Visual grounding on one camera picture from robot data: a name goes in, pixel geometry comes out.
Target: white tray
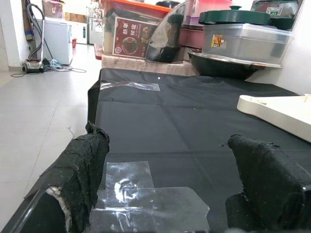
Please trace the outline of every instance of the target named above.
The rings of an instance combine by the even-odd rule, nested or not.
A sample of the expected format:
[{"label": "white tray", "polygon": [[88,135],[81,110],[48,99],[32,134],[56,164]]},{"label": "white tray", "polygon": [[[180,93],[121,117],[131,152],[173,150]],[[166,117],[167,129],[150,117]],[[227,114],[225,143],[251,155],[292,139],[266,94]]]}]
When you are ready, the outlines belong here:
[{"label": "white tray", "polygon": [[311,142],[311,94],[293,97],[241,95],[237,108]]}]

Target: orange lid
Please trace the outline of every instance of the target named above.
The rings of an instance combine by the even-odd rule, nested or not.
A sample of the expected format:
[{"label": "orange lid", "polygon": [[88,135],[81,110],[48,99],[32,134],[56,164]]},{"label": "orange lid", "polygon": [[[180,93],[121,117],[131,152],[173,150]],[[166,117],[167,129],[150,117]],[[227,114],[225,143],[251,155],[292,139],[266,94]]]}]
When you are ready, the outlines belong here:
[{"label": "orange lid", "polygon": [[124,3],[132,6],[138,6],[138,7],[143,7],[143,8],[148,8],[156,11],[162,11],[165,13],[170,12],[172,9],[164,6],[157,6],[157,5],[151,5],[147,3],[143,3],[140,1],[131,1],[131,0],[110,0],[112,2],[118,2],[118,3]]}]

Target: lid handle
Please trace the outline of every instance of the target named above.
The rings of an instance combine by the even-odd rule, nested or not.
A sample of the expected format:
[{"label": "lid handle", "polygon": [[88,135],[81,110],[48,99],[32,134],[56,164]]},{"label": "lid handle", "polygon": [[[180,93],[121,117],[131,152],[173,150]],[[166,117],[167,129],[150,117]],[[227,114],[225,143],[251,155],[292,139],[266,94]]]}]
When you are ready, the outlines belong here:
[{"label": "lid handle", "polygon": [[230,6],[230,8],[232,10],[239,10],[240,8],[242,8],[241,6]]}]

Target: floor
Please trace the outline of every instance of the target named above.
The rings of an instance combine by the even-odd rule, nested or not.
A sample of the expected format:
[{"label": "floor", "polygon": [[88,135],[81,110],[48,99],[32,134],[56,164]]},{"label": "floor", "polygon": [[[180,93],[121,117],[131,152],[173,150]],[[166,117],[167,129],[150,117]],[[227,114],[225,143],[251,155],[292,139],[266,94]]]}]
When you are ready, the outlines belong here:
[{"label": "floor", "polygon": [[77,45],[71,65],[87,73],[0,72],[0,230],[68,142],[86,133],[87,91],[101,61],[93,46]]}]

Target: black tablecloth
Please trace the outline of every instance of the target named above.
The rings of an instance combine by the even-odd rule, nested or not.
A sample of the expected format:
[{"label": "black tablecloth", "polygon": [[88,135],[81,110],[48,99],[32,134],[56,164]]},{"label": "black tablecloth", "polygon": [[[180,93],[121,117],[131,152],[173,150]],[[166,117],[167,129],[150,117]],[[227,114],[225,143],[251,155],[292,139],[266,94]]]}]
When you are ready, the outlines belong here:
[{"label": "black tablecloth", "polygon": [[[160,92],[128,86],[99,92],[96,125],[110,136],[106,162],[148,161],[155,187],[192,188],[210,207],[213,231],[227,228],[225,201],[242,190],[227,146],[231,135],[273,142],[311,172],[310,143],[236,109],[239,95],[292,92],[234,79],[120,69],[102,69],[100,81],[159,84]],[[100,189],[104,184],[105,171]]]}]

